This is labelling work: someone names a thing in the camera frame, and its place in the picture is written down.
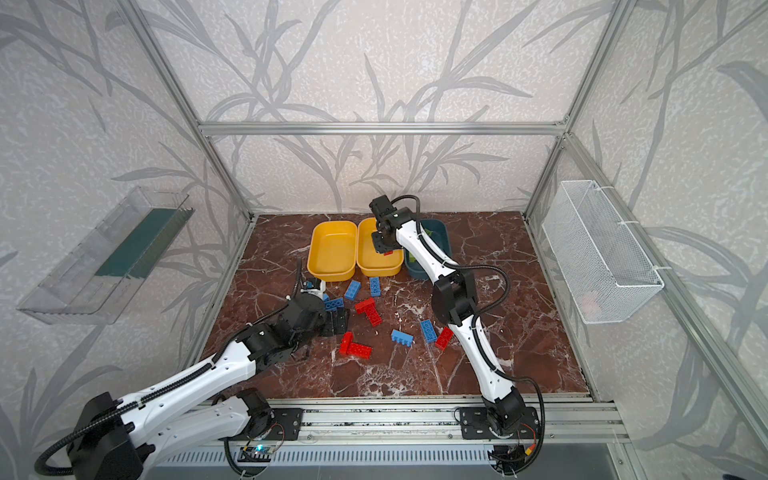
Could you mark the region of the red brick underside up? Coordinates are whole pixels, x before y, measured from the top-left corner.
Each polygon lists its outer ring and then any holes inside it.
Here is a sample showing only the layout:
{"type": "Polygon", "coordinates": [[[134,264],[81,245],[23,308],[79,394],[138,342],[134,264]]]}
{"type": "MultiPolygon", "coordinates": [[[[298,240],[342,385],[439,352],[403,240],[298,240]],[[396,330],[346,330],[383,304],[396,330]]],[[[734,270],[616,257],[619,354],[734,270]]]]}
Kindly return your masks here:
{"type": "Polygon", "coordinates": [[[382,318],[381,318],[381,316],[380,316],[380,314],[379,314],[379,312],[376,309],[374,304],[370,304],[366,308],[365,315],[366,315],[367,319],[369,320],[369,322],[370,322],[372,327],[378,327],[383,322],[383,320],[382,320],[382,318]]]}

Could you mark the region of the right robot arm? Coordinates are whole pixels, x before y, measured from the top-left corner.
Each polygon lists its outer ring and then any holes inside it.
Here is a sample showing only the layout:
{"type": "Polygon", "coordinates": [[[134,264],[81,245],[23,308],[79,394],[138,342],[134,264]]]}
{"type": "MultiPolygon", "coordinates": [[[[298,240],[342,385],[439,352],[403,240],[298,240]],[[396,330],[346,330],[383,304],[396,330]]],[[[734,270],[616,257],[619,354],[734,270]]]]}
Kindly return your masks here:
{"type": "Polygon", "coordinates": [[[451,259],[425,232],[420,200],[402,195],[393,200],[382,195],[369,208],[376,220],[371,235],[374,248],[384,254],[405,249],[432,282],[431,306],[437,321],[453,332],[477,377],[487,419],[494,434],[512,436],[522,422],[526,404],[516,380],[503,371],[485,334],[481,317],[499,306],[510,291],[507,274],[491,265],[461,265],[451,259]],[[504,282],[499,299],[481,307],[474,272],[498,273],[504,282]]]}

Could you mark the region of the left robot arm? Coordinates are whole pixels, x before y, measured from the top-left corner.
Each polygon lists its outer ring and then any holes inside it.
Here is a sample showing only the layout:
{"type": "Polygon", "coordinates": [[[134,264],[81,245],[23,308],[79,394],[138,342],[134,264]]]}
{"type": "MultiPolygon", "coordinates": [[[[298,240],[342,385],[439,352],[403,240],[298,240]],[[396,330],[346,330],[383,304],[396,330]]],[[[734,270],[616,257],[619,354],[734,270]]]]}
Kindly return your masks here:
{"type": "Polygon", "coordinates": [[[165,459],[210,440],[258,438],[276,423],[255,389],[199,409],[227,388],[289,360],[317,337],[343,335],[349,311],[308,292],[237,332],[198,364],[119,399],[104,393],[83,408],[66,446],[77,479],[138,479],[165,459]]]}

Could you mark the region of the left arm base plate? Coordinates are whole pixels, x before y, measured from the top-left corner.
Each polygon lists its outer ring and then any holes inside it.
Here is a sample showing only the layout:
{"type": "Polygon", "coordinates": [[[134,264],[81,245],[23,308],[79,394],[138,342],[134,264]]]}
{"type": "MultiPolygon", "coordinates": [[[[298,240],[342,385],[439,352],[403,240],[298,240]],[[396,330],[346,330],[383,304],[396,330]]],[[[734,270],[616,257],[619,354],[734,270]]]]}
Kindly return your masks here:
{"type": "Polygon", "coordinates": [[[255,439],[265,441],[297,441],[302,427],[304,410],[301,408],[277,408],[273,410],[272,423],[255,439]]]}

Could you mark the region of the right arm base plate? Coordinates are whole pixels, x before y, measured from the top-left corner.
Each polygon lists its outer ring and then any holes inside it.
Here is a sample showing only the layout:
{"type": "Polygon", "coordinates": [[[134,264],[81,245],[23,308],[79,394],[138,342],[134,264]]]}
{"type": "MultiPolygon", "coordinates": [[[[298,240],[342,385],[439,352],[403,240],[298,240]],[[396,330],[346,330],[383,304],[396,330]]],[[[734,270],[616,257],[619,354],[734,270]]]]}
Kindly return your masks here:
{"type": "Polygon", "coordinates": [[[541,422],[534,407],[525,407],[523,415],[509,433],[496,432],[488,420],[485,407],[458,407],[454,419],[459,424],[464,440],[520,440],[536,441],[541,422]]]}

